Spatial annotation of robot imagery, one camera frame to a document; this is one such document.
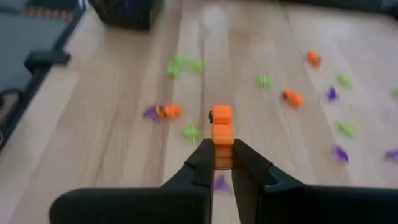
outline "purple spiky piece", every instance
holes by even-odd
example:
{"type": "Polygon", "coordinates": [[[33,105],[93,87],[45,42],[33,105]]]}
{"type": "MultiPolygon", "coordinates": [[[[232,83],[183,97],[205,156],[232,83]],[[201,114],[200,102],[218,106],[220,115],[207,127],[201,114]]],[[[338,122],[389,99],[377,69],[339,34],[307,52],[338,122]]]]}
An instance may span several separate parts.
{"type": "Polygon", "coordinates": [[[348,162],[347,152],[341,146],[336,146],[334,148],[333,155],[339,162],[348,162]]]}
{"type": "Polygon", "coordinates": [[[217,179],[214,181],[213,188],[216,191],[225,191],[231,193],[231,188],[229,187],[228,183],[225,181],[224,174],[217,177],[217,179]]]}
{"type": "Polygon", "coordinates": [[[329,90],[326,92],[326,97],[328,98],[329,101],[335,101],[338,99],[338,94],[333,86],[331,86],[329,90]]]}
{"type": "Polygon", "coordinates": [[[392,159],[398,163],[398,149],[391,150],[386,153],[386,158],[392,159]]]}
{"type": "Polygon", "coordinates": [[[153,121],[159,121],[159,116],[156,113],[156,105],[148,107],[146,110],[144,110],[142,115],[144,118],[149,118],[153,121]]]}

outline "black basket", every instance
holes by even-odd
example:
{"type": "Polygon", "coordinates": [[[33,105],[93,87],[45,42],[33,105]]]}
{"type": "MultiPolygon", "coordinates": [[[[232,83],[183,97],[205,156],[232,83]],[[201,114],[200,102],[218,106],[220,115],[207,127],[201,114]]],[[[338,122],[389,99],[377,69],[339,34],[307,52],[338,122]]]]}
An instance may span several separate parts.
{"type": "Polygon", "coordinates": [[[104,23],[149,30],[163,0],[90,0],[90,3],[104,23]]]}

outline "wooden floor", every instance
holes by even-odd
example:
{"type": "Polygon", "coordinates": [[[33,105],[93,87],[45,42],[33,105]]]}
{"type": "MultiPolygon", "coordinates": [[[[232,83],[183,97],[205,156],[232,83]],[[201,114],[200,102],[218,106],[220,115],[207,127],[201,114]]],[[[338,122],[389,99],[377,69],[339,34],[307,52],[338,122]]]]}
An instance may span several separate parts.
{"type": "MultiPolygon", "coordinates": [[[[49,206],[79,187],[159,186],[196,146],[182,131],[195,124],[210,137],[212,104],[234,109],[235,137],[308,184],[398,187],[398,26],[388,17],[256,1],[169,0],[150,34],[104,26],[94,11],[80,22],[67,50],[0,153],[0,223],[48,223],[49,206]],[[321,70],[305,60],[323,57],[321,70]],[[175,55],[203,60],[205,73],[165,75],[175,55]],[[337,84],[351,77],[353,89],[337,84]],[[274,89],[256,80],[269,75],[274,89]],[[335,86],[340,100],[325,92],[335,86]],[[300,91],[294,110],[280,98],[300,91]],[[143,120],[154,103],[175,102],[184,116],[143,120]],[[354,139],[336,122],[356,127],[354,139]],[[339,144],[349,164],[337,163],[339,144]]],[[[239,223],[233,196],[215,194],[213,223],[239,223]]]]}

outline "orange toy piece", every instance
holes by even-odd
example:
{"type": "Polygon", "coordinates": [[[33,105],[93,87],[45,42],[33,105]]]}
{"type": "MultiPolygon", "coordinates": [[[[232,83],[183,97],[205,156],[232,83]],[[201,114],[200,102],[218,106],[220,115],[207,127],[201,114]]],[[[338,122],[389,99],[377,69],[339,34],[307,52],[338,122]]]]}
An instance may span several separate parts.
{"type": "Polygon", "coordinates": [[[182,115],[182,107],[170,103],[165,106],[157,106],[156,113],[161,118],[175,118],[182,115]]]}
{"type": "Polygon", "coordinates": [[[228,170],[233,167],[234,135],[231,126],[230,105],[213,105],[209,112],[211,139],[215,145],[215,169],[228,170]]]}
{"type": "Polygon", "coordinates": [[[284,90],[282,96],[294,107],[298,108],[304,104],[304,98],[299,92],[284,90]]]}
{"type": "Polygon", "coordinates": [[[314,50],[310,50],[308,52],[307,60],[315,68],[320,68],[322,65],[321,56],[319,56],[319,54],[314,50]]]}

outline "green toy piece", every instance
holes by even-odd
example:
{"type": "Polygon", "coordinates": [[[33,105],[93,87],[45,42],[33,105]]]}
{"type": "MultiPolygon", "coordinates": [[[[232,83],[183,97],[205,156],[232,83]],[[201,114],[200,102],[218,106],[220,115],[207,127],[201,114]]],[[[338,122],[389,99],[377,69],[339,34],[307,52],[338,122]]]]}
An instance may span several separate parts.
{"type": "Polygon", "coordinates": [[[178,56],[175,56],[175,57],[174,57],[174,61],[173,61],[174,65],[175,65],[178,69],[183,68],[187,62],[188,62],[188,60],[186,60],[186,59],[184,59],[184,58],[182,58],[182,57],[178,57],[178,56]]]}
{"type": "Polygon", "coordinates": [[[392,91],[392,97],[394,97],[395,99],[398,99],[398,88],[396,88],[392,91]]]}
{"type": "Polygon", "coordinates": [[[203,68],[203,62],[200,60],[193,61],[192,67],[193,67],[194,71],[196,71],[197,73],[201,73],[201,74],[205,70],[203,68]]]}
{"type": "Polygon", "coordinates": [[[201,132],[195,125],[190,125],[186,130],[184,130],[185,139],[192,142],[192,144],[197,143],[201,132]]]}
{"type": "Polygon", "coordinates": [[[172,78],[178,78],[180,76],[180,69],[173,63],[167,66],[167,75],[172,78]]]}
{"type": "Polygon", "coordinates": [[[343,86],[345,88],[353,87],[353,83],[351,82],[351,79],[346,75],[340,75],[338,77],[338,82],[340,83],[341,86],[343,86]]]}
{"type": "Polygon", "coordinates": [[[259,78],[259,85],[262,90],[269,90],[274,86],[272,80],[267,75],[259,78]]]}
{"type": "Polygon", "coordinates": [[[348,136],[350,138],[355,137],[355,128],[352,124],[348,122],[338,122],[338,130],[341,134],[344,134],[345,136],[348,136]]]}

